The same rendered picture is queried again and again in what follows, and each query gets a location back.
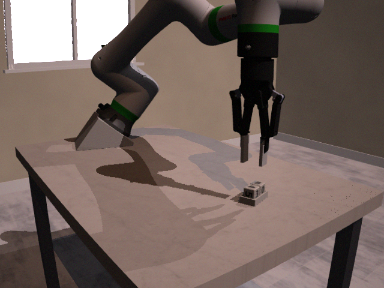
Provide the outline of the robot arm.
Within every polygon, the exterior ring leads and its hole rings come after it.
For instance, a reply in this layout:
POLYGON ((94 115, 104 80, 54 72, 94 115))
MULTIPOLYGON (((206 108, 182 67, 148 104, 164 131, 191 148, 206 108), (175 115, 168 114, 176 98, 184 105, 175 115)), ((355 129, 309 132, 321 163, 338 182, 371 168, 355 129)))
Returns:
POLYGON ((130 136, 133 124, 159 91, 157 82, 131 61, 172 22, 181 22, 205 45, 238 39, 238 57, 272 59, 278 57, 279 25, 308 23, 323 5, 324 0, 235 0, 215 8, 207 0, 148 0, 92 57, 94 76, 116 91, 111 105, 100 103, 96 112, 112 128, 130 136))

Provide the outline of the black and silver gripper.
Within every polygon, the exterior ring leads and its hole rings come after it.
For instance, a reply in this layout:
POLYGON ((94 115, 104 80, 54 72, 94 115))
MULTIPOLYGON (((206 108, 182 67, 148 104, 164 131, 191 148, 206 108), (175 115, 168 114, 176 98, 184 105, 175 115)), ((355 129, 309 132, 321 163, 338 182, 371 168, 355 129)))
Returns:
POLYGON ((250 123, 253 107, 256 104, 260 119, 260 154, 259 166, 267 164, 269 138, 278 134, 281 104, 285 98, 273 86, 274 59, 241 58, 241 84, 238 89, 230 91, 232 100, 233 130, 241 135, 241 163, 248 161, 250 123), (242 116, 241 94, 244 97, 242 116), (269 125, 268 100, 273 100, 269 125), (238 126, 239 124, 239 126, 238 126))

